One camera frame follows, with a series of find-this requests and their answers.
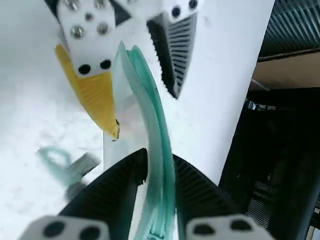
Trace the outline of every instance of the black dot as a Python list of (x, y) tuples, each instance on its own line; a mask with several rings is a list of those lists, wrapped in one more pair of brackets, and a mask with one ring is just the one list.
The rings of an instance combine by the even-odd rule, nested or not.
[(54, 238), (60, 235), (65, 229), (65, 223), (62, 221), (54, 221), (47, 225), (43, 230), (43, 235), (47, 238)]
[(110, 60), (104, 60), (100, 63), (100, 67), (102, 69), (108, 70), (111, 67), (111, 61)]
[(96, 226), (89, 226), (80, 233), (80, 240), (97, 240), (100, 237), (100, 229)]
[(215, 230), (208, 224), (198, 224), (193, 229), (193, 233), (196, 235), (213, 235)]
[(84, 18), (85, 18), (86, 21), (91, 21), (92, 19), (94, 19), (94, 16), (92, 15), (92, 13), (87, 12), (87, 13), (84, 15)]
[(231, 223), (231, 229), (235, 231), (250, 231), (252, 227), (244, 220), (233, 220)]
[(81, 67), (78, 68), (79, 73), (82, 75), (86, 75), (90, 72), (91, 67), (88, 64), (83, 64)]
[(197, 0), (190, 0), (189, 1), (189, 8), (190, 9), (195, 9), (198, 6), (198, 1)]
[(180, 16), (180, 13), (181, 13), (181, 10), (180, 10), (180, 7), (179, 6), (175, 6), (172, 11), (171, 11), (171, 14), (174, 18), (177, 18)]

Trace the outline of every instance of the black ridged finger pad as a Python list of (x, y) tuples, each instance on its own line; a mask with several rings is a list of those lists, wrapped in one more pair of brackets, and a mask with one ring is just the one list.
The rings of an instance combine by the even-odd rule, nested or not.
[(194, 166), (178, 156), (173, 159), (180, 239), (185, 239), (186, 225), (192, 219), (240, 212), (231, 198)]
[(147, 150), (142, 148), (104, 172), (60, 213), (108, 224), (111, 239), (127, 240), (138, 185), (147, 178)]

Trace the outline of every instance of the screw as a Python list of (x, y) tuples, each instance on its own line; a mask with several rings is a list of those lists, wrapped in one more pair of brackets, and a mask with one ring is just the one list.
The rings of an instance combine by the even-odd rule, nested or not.
[(85, 31), (82, 26), (73, 26), (71, 28), (70, 34), (75, 39), (80, 39), (84, 36)]
[(108, 25), (106, 23), (100, 23), (96, 28), (96, 31), (99, 35), (105, 35), (108, 31)]
[(64, 0), (64, 4), (72, 11), (77, 11), (80, 6), (79, 0)]
[(94, 6), (97, 9), (104, 9), (106, 7), (105, 0), (94, 0)]
[(92, 19), (94, 19), (94, 16), (92, 15), (92, 13), (88, 12), (84, 15), (84, 18), (87, 22), (90, 22)]

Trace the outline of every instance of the white panel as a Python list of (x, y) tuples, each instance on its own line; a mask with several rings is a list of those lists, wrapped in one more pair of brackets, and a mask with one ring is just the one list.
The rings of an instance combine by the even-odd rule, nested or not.
[(273, 240), (267, 230), (250, 217), (230, 215), (200, 217), (191, 220), (186, 228), (186, 240)]
[(110, 240), (102, 221), (68, 216), (44, 216), (29, 224), (19, 240)]

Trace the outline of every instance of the teal plastic sheet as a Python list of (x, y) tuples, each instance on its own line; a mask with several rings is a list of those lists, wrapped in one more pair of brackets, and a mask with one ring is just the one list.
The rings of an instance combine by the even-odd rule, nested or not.
[[(136, 101), (147, 135), (145, 143), (148, 152), (147, 187), (134, 239), (171, 240), (175, 222), (174, 161), (157, 86), (137, 46), (127, 51), (123, 43), (119, 45), (112, 67), (112, 84), (116, 115), (125, 102), (128, 100), (131, 102), (130, 99)], [(126, 151), (129, 151), (128, 146), (134, 143), (128, 139), (122, 137), (120, 121), (119, 140), (115, 143), (117, 151), (130, 154)]]

